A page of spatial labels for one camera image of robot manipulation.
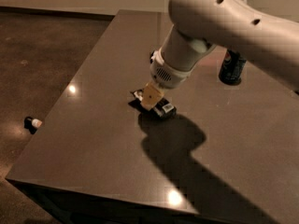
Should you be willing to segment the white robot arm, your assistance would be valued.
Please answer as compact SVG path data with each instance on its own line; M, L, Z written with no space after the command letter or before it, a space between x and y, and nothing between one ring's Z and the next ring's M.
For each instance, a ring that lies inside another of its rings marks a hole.
M150 110L216 46L238 52L292 91L299 90L299 23L262 13L246 0L169 0L173 26L155 51L141 105Z

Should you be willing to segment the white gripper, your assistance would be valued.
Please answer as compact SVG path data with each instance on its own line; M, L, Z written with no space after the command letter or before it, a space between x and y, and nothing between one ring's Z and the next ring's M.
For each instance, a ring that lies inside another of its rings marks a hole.
M162 89L174 89L191 75L191 71L183 71L167 63L163 58L161 49L156 50L154 61L150 64L149 70L155 83L151 81L146 84L141 101L142 107L148 111L155 107L164 97Z

